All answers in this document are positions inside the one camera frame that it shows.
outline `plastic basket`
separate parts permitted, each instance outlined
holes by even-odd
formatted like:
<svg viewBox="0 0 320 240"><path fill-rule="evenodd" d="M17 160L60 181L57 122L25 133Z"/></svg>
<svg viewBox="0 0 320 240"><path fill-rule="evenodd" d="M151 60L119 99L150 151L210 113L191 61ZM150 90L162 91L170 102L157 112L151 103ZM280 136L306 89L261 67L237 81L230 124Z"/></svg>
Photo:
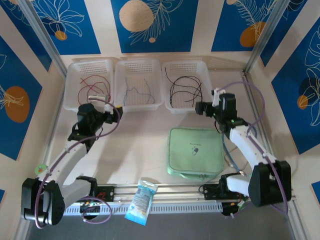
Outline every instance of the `plastic basket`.
<svg viewBox="0 0 320 240"><path fill-rule="evenodd" d="M96 94L104 94L106 100L113 102L112 61L81 61L70 64L66 74L64 108L77 112L81 104L88 103L88 96Z"/></svg>
<svg viewBox="0 0 320 240"><path fill-rule="evenodd" d="M196 102L212 101L211 90L213 88L204 61L165 62L162 65L162 78L165 106L172 114L195 113Z"/></svg>
<svg viewBox="0 0 320 240"><path fill-rule="evenodd" d="M119 61L115 66L116 106L124 112L156 110L163 104L161 66L156 59Z"/></svg>

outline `white table surface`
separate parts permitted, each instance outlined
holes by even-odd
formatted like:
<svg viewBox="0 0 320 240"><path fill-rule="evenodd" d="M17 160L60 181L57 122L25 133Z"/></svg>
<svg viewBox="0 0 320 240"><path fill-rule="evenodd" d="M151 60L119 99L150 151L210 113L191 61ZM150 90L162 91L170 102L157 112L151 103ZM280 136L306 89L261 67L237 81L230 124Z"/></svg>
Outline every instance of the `white table surface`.
<svg viewBox="0 0 320 240"><path fill-rule="evenodd" d="M210 71L209 74L213 88L242 81L242 73L239 71ZM254 122L255 117L245 87L233 85L227 92L236 96L238 116L250 123ZM64 150L76 122L76 113L62 107L48 154L49 162ZM113 127L114 124L104 124L103 132L106 133ZM141 177L162 184L194 183L195 180L173 176L167 172L168 134L175 127L214 128L214 120L195 113L171 114L164 104L156 111L125 113L118 129L94 143L89 153L74 167L65 184L72 183L80 175L95 177L98 184L137 184ZM233 143L225 139L228 148L233 149ZM247 162L242 153L237 149L231 155L242 169ZM249 165L245 171L250 172ZM234 168L225 163L221 174L232 172L235 172Z"/></svg>

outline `purple cable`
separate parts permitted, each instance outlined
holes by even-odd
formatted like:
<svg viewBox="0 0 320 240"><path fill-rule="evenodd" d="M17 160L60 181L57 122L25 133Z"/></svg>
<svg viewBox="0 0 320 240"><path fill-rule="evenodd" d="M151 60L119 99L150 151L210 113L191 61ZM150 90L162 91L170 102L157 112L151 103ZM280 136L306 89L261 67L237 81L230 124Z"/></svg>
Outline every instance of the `purple cable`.
<svg viewBox="0 0 320 240"><path fill-rule="evenodd" d="M261 97L261 100L262 100L262 113L259 115L259 117L257 118L257 120L255 120L255 121L249 126L249 128L248 128L248 130L247 130L247 132L246 132L246 133L248 134L248 133L250 133L251 129L252 129L259 121L261 121L261 119L264 117L265 111L266 111L266 101L265 101L265 98L264 98L262 92L260 91L260 89L257 88L254 84L252 84L252 83L250 83L250 82L246 82L246 81L234 81L234 82L231 82L231 83L223 86L222 88L220 88L217 92L220 92L220 91L222 91L222 90L224 90L224 89L226 89L226 88L228 88L228 87L230 87L230 86L232 86L232 85L235 85L235 84L244 84L244 85L248 85L248 86L250 86L250 87L253 87L253 88L259 93L259 95L260 95L260 97Z"/></svg>
<svg viewBox="0 0 320 240"><path fill-rule="evenodd" d="M81 217L83 218L83 221L85 223L88 223L88 224L104 224L105 222L109 221L109 219L111 218L112 208L110 207L110 205L106 201L104 201L104 200L102 200L100 198L97 198L97 197L93 197L93 196L84 196L80 200L96 200L96 201L99 201L99 202L105 204L110 209L110 214L105 220L102 220L102 221L88 221L85 218L85 212L87 212L90 208L93 208L93 207L88 207L86 210L83 211L83 213L81 215Z"/></svg>
<svg viewBox="0 0 320 240"><path fill-rule="evenodd" d="M280 192L281 192L281 196L283 199L283 203L284 203L284 211L282 211L280 208L278 208L275 205L272 205L276 210L278 210L280 213L287 215L288 214L288 200L287 200L287 196L285 193L285 189L284 186L281 183L280 177L277 173L277 170L275 168L275 166L272 164L271 160L269 159L269 157L267 155L264 156L264 151L261 149L261 147L255 142L255 140L249 135L248 139L252 142L252 144L258 149L258 151L262 154L263 158L268 162L268 164L270 165L272 172L275 176L276 182L278 183Z"/></svg>
<svg viewBox="0 0 320 240"><path fill-rule="evenodd" d="M52 165L52 167L50 168L49 172L44 176L43 180L42 180L42 183L40 184L40 187L39 187L39 190L36 194L36 197L35 197L35 204L34 204L34 221L35 221L35 225L38 229L43 229L45 227L46 224L40 226L40 223L39 223L39 201L40 201L40 195L41 195L41 192L44 188L44 185L46 183L46 180L50 177L51 173L53 172L53 170L55 169L55 167L60 163L60 161L67 155L68 152L70 152L70 150L72 150L75 146L87 141L87 140L90 140L90 139L96 139L96 138L101 138L101 137L105 137L111 133L113 133L117 127L119 126L119 122L120 122L120 113L118 111L118 109L113 105L111 104L110 102L107 102L107 101L104 101L104 100L101 100L99 98L90 98L91 100L96 100L96 101L100 101L100 102L104 102L105 104L108 104L110 105L116 112L116 114L118 115L118 122L116 123L116 125L114 126L114 128L112 130L110 130L109 132L105 133L105 134L102 134L102 135L98 135L98 136L89 136L89 137L86 137L84 139L81 139L80 141L77 141L75 144L71 145L66 151L64 151L60 157L56 160L56 162Z"/></svg>

